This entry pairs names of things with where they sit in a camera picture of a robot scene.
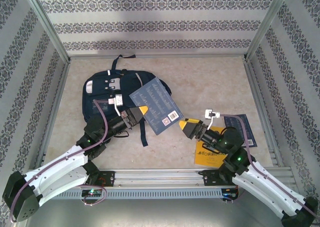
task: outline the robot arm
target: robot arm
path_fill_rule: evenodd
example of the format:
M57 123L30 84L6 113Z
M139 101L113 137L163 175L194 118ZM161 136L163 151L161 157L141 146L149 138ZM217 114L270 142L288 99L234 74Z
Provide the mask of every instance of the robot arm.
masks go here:
M244 140L235 128L227 127L221 133L211 130L213 118L219 118L220 113L206 111L205 117L211 119L209 126L199 119L182 120L179 125L189 139L203 141L205 149L227 154L219 168L219 178L232 181L258 198L281 218L283 226L309 227L316 217L318 201L304 198L267 172L249 150L244 150Z
M121 112L120 116L108 122L107 133L104 120L100 116L93 116L84 128L84 135L67 152L24 175L19 171L11 174L2 198L11 209L20 191L13 208L16 221L26 220L45 202L70 188L84 183L94 184L101 174L91 160L106 149L105 144L112 137L137 125L147 111L146 106L140 106Z

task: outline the backpack strap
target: backpack strap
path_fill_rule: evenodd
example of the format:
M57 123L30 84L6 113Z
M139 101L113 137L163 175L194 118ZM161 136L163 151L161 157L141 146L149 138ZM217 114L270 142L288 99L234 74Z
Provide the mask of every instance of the backpack strap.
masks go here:
M112 63L112 67L111 67L111 70L115 70L116 69L116 66L117 66L117 62L119 60L119 58L124 58L124 59L133 59L136 57L136 55L131 55L131 56L128 56L128 57L123 57L122 54L120 54Z
M147 138L146 138L146 126L145 126L145 119L140 121L140 138L143 147L148 146Z

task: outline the barcode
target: barcode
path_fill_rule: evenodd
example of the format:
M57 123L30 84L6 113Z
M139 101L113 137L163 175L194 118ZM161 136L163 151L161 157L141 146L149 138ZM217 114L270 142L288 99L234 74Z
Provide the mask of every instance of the barcode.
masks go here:
M162 123L164 124L164 126L167 126L168 124L170 124L170 120L166 117L165 119L162 120Z
M252 139L248 139L248 143L249 143L249 146L254 145L254 142L252 141Z
M177 112L174 110L170 114L168 114L168 117L170 118L171 121L174 121L179 118L179 115Z

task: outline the white label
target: white label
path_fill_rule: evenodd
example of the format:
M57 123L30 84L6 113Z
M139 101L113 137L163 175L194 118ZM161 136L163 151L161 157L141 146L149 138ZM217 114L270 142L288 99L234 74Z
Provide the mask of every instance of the white label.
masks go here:
M115 98L109 98L108 99L109 105L114 105L115 104Z
M168 118L165 118L162 120L162 123L164 124L164 126L167 126L168 124L170 124L170 120Z
M88 93L88 94L92 94L92 85L93 85L93 81L90 80L86 83L85 85L85 91Z
M254 145L254 142L252 141L252 139L248 139L248 143L249 143L249 146Z
M122 101L122 94L115 95L115 104L116 106L122 106L124 104Z
M179 115L177 112L174 110L170 114L168 114L168 117L170 118L171 121L174 121L179 118Z

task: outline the white connector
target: white connector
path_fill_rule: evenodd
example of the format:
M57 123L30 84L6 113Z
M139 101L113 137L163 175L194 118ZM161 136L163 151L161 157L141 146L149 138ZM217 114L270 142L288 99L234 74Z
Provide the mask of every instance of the white connector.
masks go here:
M122 100L122 94L115 95L115 103L116 103L116 106L123 106L124 105L124 102Z
M212 108L207 108L204 113L204 118L206 120L211 120L207 130L210 130L210 127L214 123L214 118L220 118L220 112L213 112Z

